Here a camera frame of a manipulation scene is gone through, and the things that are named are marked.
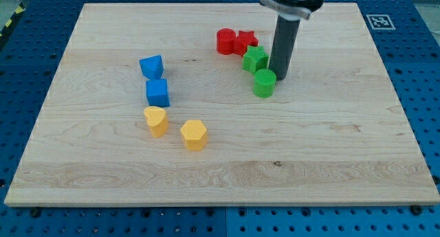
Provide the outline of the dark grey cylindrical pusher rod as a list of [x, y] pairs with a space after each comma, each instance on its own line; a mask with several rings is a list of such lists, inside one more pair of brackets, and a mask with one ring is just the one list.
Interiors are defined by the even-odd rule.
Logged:
[[268, 67], [276, 74], [277, 80], [283, 80], [287, 75], [299, 25], [299, 18], [292, 20], [282, 16], [277, 18]]

